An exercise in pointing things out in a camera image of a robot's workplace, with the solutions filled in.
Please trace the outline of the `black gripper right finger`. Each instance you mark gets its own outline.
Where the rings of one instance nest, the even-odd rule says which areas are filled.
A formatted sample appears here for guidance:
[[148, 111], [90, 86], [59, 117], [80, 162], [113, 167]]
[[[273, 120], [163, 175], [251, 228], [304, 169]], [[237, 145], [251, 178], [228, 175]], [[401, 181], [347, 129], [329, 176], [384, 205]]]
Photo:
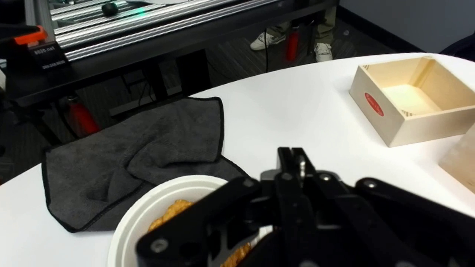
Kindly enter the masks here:
[[306, 179], [331, 267], [475, 267], [475, 219], [377, 178], [353, 187], [337, 173]]

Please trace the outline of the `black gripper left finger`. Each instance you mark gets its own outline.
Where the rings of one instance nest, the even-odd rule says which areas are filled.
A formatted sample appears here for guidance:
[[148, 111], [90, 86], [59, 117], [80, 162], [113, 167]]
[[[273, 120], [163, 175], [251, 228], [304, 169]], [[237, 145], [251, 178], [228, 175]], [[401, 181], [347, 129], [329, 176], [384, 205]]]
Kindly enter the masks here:
[[142, 236], [135, 245], [138, 267], [219, 267], [270, 222], [263, 213], [267, 200], [257, 179], [225, 182]]

